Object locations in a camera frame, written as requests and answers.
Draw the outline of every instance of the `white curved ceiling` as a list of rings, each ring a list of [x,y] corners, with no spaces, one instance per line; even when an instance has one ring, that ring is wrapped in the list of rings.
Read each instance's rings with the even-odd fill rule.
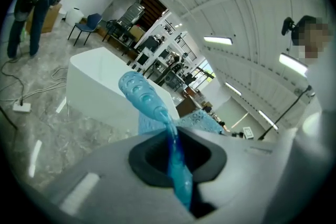
[[[256,111],[278,118],[305,89],[306,79],[279,62],[282,52],[296,56],[289,35],[282,36],[286,17],[298,21],[304,15],[331,20],[326,0],[160,0],[187,26],[193,39],[224,85],[240,92],[233,97],[265,127]],[[232,46],[209,43],[204,36],[230,37]],[[295,126],[309,102],[307,95],[279,122]]]

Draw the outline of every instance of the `fluorescent light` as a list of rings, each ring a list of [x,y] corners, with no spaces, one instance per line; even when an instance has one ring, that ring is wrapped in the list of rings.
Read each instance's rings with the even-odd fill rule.
[[[268,123],[269,123],[270,125],[272,125],[273,128],[274,128],[275,130],[278,130],[278,129],[279,129],[278,126],[276,126],[276,125],[274,124],[274,122],[273,122],[268,116],[266,116],[266,114],[265,114],[263,111],[259,110],[259,114],[260,114],[261,116],[263,116],[263,118],[264,118],[266,121],[268,121]]]
[[[235,87],[233,87],[232,85],[230,85],[229,83],[225,83],[231,90],[233,90],[235,93],[237,93],[239,96],[242,96],[241,94],[241,92],[240,91],[238,91]]]
[[[204,37],[205,41],[232,45],[232,39],[226,37]]]
[[[306,71],[307,71],[307,66],[300,63],[297,59],[290,57],[289,55],[286,54],[280,54],[279,61],[299,73],[300,75],[306,77]]]

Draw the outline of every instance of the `jeans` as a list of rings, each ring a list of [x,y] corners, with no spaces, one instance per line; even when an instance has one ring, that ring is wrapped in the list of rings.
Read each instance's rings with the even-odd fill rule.
[[[48,13],[50,5],[54,0],[38,0],[33,14],[32,27],[30,29],[30,50],[29,54],[31,56],[35,55],[38,51],[39,41],[41,36],[41,30]],[[25,22],[14,21],[8,41],[7,55],[9,58],[14,58],[16,56],[17,47],[20,43],[20,35]]]

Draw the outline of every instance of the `blue chair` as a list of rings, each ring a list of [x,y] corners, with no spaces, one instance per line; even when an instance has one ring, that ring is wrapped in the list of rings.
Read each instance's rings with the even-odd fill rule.
[[[73,29],[70,33],[70,36],[71,36],[75,27],[77,27],[80,30],[80,33],[79,33],[79,35],[78,35],[78,37],[75,41],[74,46],[76,45],[76,42],[77,42],[77,40],[78,40],[78,38],[79,38],[79,36],[82,32],[89,32],[89,35],[84,42],[84,46],[85,46],[85,43],[88,40],[90,34],[95,31],[96,27],[98,26],[98,24],[100,23],[102,18],[103,17],[100,14],[95,13],[95,14],[91,14],[91,15],[88,16],[88,21],[85,25],[84,24],[79,24],[79,23],[75,24],[75,26],[73,27]]]

